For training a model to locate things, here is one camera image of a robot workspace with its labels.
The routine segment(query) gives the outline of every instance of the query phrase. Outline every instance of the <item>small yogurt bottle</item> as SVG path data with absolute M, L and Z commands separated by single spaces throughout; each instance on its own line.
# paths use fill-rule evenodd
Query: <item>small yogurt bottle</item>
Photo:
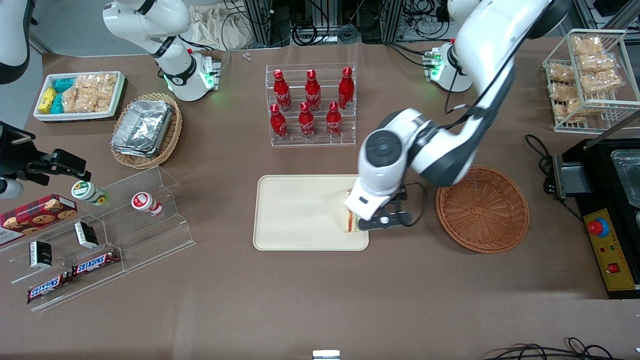
M 102 206 L 109 200 L 109 193 L 98 188 L 88 181 L 78 181 L 71 187 L 71 195 L 78 200 L 90 202 L 96 206 Z
M 162 203 L 155 200 L 153 196 L 146 192 L 139 192 L 133 195 L 131 199 L 131 206 L 134 209 L 144 211 L 152 217 L 162 215 L 163 206 Z

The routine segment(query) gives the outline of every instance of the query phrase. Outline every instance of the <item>white cloth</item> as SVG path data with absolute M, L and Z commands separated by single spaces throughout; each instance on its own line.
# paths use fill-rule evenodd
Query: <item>white cloth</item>
M 246 11 L 242 1 L 235 3 L 242 11 Z M 214 5 L 191 5 L 191 39 L 189 41 L 209 45 L 221 50 L 242 49 L 255 42 L 250 21 L 238 13 L 231 3 Z

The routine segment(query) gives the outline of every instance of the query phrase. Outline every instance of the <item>yellow control panel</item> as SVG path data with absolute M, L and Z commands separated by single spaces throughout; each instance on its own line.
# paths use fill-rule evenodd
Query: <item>yellow control panel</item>
M 611 225 L 606 209 L 584 217 L 593 252 L 598 259 L 600 272 L 609 291 L 634 290 L 634 283 L 625 255 L 620 249 L 618 237 Z

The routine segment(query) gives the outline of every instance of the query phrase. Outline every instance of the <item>red label bottle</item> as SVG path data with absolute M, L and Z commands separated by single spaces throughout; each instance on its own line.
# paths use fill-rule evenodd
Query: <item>red label bottle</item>
M 272 104 L 269 112 L 271 112 L 271 128 L 273 129 L 276 141 L 287 141 L 289 139 L 287 121 L 284 119 L 284 115 L 280 113 L 280 108 L 277 104 Z
M 353 69 L 345 67 L 342 70 L 342 79 L 338 85 L 338 105 L 340 109 L 350 110 L 353 107 L 353 92 L 355 84 L 353 83 Z
M 309 109 L 311 111 L 320 110 L 320 84 L 318 84 L 318 81 L 316 80 L 316 71 L 314 69 L 307 71 L 305 93 L 307 94 Z
M 276 101 L 282 111 L 291 110 L 291 91 L 289 91 L 289 84 L 284 79 L 282 70 L 274 70 L 273 78 L 276 80 L 273 84 L 273 92 L 276 95 Z
M 316 128 L 314 127 L 314 114 L 311 113 L 309 104 L 303 101 L 300 104 L 300 129 L 302 130 L 302 137 L 305 140 L 313 140 L 316 137 Z
M 342 123 L 342 115 L 338 111 L 338 103 L 332 101 L 329 103 L 329 112 L 326 114 L 326 132 L 329 139 L 338 139 L 342 135 L 340 124 Z

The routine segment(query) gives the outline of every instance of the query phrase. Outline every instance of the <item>red button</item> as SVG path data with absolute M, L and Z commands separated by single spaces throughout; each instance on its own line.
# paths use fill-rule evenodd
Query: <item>red button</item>
M 609 272 L 620 272 L 620 267 L 617 263 L 609 264 Z
M 602 234 L 602 232 L 604 231 L 604 226 L 602 226 L 601 222 L 592 220 L 587 224 L 587 230 L 589 231 L 589 234 L 597 236 Z

